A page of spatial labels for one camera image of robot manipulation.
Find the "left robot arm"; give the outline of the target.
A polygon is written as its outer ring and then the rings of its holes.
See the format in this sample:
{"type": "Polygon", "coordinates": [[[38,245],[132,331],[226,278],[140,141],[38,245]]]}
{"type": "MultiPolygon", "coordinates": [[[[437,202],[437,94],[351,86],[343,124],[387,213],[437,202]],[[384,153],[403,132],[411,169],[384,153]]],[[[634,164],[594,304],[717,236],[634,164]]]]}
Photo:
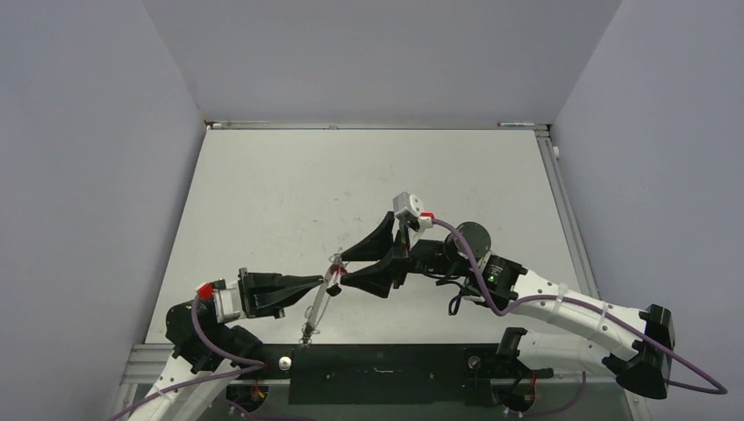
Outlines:
{"type": "Polygon", "coordinates": [[[296,360],[291,351],[268,348],[238,322],[283,318],[288,307],[316,290],[299,342],[308,346],[327,288],[344,271],[332,265],[323,275],[295,276],[240,268],[234,282],[201,284],[191,300],[167,312],[165,337],[172,350],[150,390],[112,419],[196,420],[240,377],[253,384],[252,396],[261,397],[261,381],[289,377],[296,360]]]}

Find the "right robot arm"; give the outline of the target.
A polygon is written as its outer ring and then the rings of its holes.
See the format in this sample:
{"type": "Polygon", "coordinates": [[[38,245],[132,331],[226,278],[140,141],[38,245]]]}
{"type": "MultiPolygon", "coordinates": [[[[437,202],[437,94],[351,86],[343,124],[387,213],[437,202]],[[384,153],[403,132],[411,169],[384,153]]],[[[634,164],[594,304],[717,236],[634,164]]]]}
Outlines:
{"type": "Polygon", "coordinates": [[[552,282],[520,263],[494,254],[485,227],[464,222],[443,240],[414,239],[413,229],[388,212],[366,238],[341,253],[344,261],[368,262],[345,273],[344,286],[386,298],[409,274],[426,275],[459,292],[450,314],[463,301],[533,318],[562,335],[507,328],[497,349],[497,367],[507,375],[523,370],[564,368],[610,376],[636,395],[662,400],[669,393],[675,346],[672,313],[617,306],[552,282]]]}

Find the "black-headed key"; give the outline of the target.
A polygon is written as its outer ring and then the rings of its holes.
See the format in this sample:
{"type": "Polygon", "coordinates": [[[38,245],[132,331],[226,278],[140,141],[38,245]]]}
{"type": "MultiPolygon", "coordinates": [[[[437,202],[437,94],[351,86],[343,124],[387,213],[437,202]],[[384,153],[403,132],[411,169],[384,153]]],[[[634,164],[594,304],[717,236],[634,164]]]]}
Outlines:
{"type": "Polygon", "coordinates": [[[341,286],[336,282],[326,288],[326,294],[331,297],[336,297],[342,292],[341,286]]]}

